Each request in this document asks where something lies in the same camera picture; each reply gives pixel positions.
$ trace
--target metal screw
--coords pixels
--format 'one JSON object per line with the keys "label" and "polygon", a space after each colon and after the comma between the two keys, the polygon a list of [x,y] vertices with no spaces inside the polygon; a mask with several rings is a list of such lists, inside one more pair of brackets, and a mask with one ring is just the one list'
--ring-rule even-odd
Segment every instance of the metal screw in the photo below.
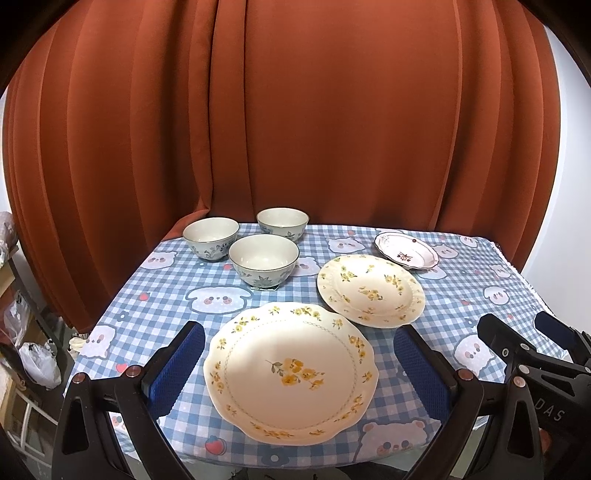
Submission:
{"label": "metal screw", "polygon": [[74,378],[72,378],[74,383],[82,383],[84,380],[86,380],[86,374],[84,372],[80,372],[74,375]]}
{"label": "metal screw", "polygon": [[139,365],[131,365],[131,367],[127,367],[125,370],[125,375],[128,377],[137,377],[142,372],[142,368]]}
{"label": "metal screw", "polygon": [[472,380],[474,378],[474,374],[465,368],[459,369],[457,371],[457,376],[466,381]]}
{"label": "metal screw", "polygon": [[522,377],[515,377],[513,379],[513,383],[517,385],[519,388],[523,388],[525,386],[525,380]]}

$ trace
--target round plate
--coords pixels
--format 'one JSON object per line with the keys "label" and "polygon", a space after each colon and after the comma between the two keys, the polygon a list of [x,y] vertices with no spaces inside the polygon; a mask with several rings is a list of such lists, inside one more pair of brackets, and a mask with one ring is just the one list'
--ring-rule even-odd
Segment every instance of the round plate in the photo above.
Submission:
{"label": "round plate", "polygon": [[395,328],[414,322],[425,308],[420,283],[400,265],[373,255],[345,255],[318,274],[322,299],[352,322]]}
{"label": "round plate", "polygon": [[275,445],[314,445],[354,425],[378,382],[360,331],[303,303],[241,312],[211,340],[203,370],[219,414]]}
{"label": "round plate", "polygon": [[384,232],[374,243],[385,257],[404,268],[429,270],[439,263],[437,252],[430,245],[404,233]]}

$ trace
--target blue checkered tablecloth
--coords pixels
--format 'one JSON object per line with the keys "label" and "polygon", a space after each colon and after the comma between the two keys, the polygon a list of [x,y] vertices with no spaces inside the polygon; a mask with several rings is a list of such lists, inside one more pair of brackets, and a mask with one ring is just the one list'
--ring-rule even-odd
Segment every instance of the blue checkered tablecloth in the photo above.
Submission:
{"label": "blue checkered tablecloth", "polygon": [[[379,255],[373,241],[380,231],[309,225],[298,243],[298,266],[276,291],[250,289],[228,259],[203,262],[182,239],[162,242],[102,316],[90,336],[91,345],[79,356],[72,375],[84,371],[91,378],[106,378],[119,375],[127,365],[144,365],[188,320],[200,322],[211,338],[240,310],[269,301],[317,303],[328,308],[316,289],[319,267],[341,254]],[[544,303],[492,242],[451,233],[400,231],[432,245],[441,257],[435,270],[414,273],[425,291],[426,308],[413,325],[454,367],[467,366],[483,380],[503,380],[505,364],[475,337],[478,319],[485,313],[496,314],[538,351],[564,355],[533,326],[535,314],[546,309]],[[257,225],[241,226],[240,235],[253,233],[260,233]],[[207,297],[216,292],[215,298],[225,302],[204,305],[199,302],[201,289]],[[271,446],[250,439],[222,420],[203,376],[208,345],[173,410],[158,420],[161,430],[183,460],[196,458],[236,466],[338,466],[424,445],[440,424],[428,417],[393,354],[394,330],[358,328],[374,348],[378,386],[359,423],[332,440],[306,447]],[[134,447],[121,417],[111,416],[123,451],[133,455]]]}

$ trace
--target curtain fold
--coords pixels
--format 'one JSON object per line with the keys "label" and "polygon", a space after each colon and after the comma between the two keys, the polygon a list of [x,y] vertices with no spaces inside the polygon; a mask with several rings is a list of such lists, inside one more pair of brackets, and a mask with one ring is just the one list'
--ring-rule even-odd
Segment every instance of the curtain fold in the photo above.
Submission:
{"label": "curtain fold", "polygon": [[85,331],[208,214],[480,235],[521,267],[559,108],[513,0],[81,0],[9,87],[7,188],[44,295]]}

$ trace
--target blue textured pad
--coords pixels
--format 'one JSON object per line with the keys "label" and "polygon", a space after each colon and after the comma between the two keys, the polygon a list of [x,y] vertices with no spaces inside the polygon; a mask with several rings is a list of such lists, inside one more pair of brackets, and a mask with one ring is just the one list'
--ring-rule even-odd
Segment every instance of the blue textured pad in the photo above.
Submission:
{"label": "blue textured pad", "polygon": [[205,348],[205,331],[196,323],[150,385],[148,410],[153,418],[168,415]]}
{"label": "blue textured pad", "polygon": [[560,320],[552,317],[549,313],[539,312],[535,316],[534,325],[540,332],[564,350],[576,346],[576,334],[574,330]]}
{"label": "blue textured pad", "polygon": [[445,423],[450,414],[450,391],[408,332],[402,328],[394,335],[394,354],[429,416]]}

